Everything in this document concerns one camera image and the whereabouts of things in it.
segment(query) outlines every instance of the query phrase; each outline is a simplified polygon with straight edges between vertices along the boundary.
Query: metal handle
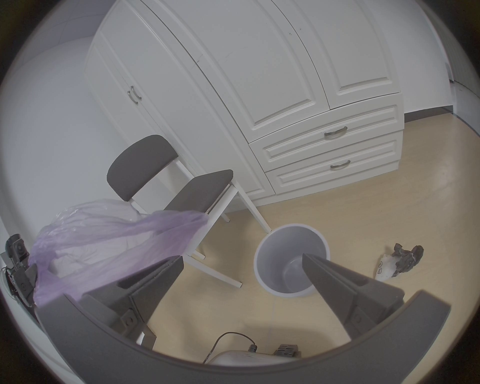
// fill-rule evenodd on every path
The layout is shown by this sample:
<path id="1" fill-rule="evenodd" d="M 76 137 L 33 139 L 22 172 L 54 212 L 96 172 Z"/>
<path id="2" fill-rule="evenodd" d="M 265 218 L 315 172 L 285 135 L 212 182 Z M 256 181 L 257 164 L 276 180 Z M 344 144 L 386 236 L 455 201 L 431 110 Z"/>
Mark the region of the metal handle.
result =
<path id="1" fill-rule="evenodd" d="M 135 103 L 135 104 L 138 104 L 138 101 L 135 101 L 132 97 L 132 94 L 130 93 L 130 91 L 127 92 L 128 93 L 128 97 Z"/>
<path id="2" fill-rule="evenodd" d="M 336 130 L 334 132 L 325 132 L 324 135 L 325 137 L 328 137 L 328 136 L 334 136 L 334 135 L 338 135 L 338 134 L 344 134 L 346 131 L 347 131 L 348 127 L 345 126 L 343 128 L 340 128 L 339 130 Z"/>
<path id="3" fill-rule="evenodd" d="M 346 163 L 343 163 L 343 164 L 340 164 L 340 165 L 331 165 L 330 168 L 331 169 L 337 169 L 337 168 L 340 168 L 340 167 L 346 167 L 348 164 L 350 164 L 351 161 L 350 160 L 347 160 Z"/>
<path id="4" fill-rule="evenodd" d="M 132 90 L 133 94 L 137 96 L 137 99 L 142 100 L 141 96 L 138 96 L 138 93 L 135 92 L 135 89 L 133 88 L 133 85 L 130 85 L 130 89 Z"/>

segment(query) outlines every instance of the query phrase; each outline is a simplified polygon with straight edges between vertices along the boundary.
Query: white drawer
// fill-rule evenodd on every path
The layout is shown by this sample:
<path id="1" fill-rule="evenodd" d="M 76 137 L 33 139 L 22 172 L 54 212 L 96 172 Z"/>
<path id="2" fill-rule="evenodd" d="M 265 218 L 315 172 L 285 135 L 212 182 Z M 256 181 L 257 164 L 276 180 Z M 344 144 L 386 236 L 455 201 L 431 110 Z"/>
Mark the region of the white drawer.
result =
<path id="1" fill-rule="evenodd" d="M 263 170 L 270 171 L 336 148 L 400 131 L 403 127 L 403 97 L 398 93 L 332 109 L 299 121 L 250 143 L 250 148 Z"/>
<path id="2" fill-rule="evenodd" d="M 350 175 L 398 161 L 402 154 L 402 138 L 402 131 L 390 133 L 274 169 L 266 175 L 275 193 L 289 192 L 334 179 L 342 179 L 338 185 L 344 185 L 344 178 Z M 336 186 L 329 183 L 325 189 Z"/>

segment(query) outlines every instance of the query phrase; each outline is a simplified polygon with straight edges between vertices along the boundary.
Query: translucent garbage bag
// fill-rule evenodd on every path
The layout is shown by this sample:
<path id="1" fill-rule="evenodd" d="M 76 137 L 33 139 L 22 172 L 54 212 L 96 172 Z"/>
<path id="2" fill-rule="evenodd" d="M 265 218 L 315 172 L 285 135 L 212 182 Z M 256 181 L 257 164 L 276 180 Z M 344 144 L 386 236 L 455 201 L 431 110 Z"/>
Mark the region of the translucent garbage bag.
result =
<path id="1" fill-rule="evenodd" d="M 68 208 L 43 227 L 30 252 L 37 265 L 34 301 L 85 293 L 182 255 L 208 220 L 201 212 L 138 213 L 131 204 L 100 200 Z"/>

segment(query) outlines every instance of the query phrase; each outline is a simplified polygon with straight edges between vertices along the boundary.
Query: bucket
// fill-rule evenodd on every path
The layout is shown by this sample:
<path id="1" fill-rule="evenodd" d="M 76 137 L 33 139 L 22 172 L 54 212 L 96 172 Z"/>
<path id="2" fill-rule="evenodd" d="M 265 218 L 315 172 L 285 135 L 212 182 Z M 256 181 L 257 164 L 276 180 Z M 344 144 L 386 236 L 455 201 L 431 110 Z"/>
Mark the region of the bucket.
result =
<path id="1" fill-rule="evenodd" d="M 260 285 L 281 297 L 315 292 L 302 269 L 304 253 L 330 260 L 330 250 L 320 232 L 304 224 L 287 224 L 270 232 L 255 253 L 253 269 Z"/>

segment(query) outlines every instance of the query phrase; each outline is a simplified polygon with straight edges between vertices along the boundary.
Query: chair seat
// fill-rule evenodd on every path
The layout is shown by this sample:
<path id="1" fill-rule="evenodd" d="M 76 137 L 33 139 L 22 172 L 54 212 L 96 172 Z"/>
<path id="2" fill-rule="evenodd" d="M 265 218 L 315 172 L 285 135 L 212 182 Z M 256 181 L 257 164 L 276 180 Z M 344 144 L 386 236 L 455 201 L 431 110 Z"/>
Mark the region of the chair seat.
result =
<path id="1" fill-rule="evenodd" d="M 193 178 L 173 198 L 166 211 L 206 212 L 233 179 L 233 171 L 226 169 Z"/>

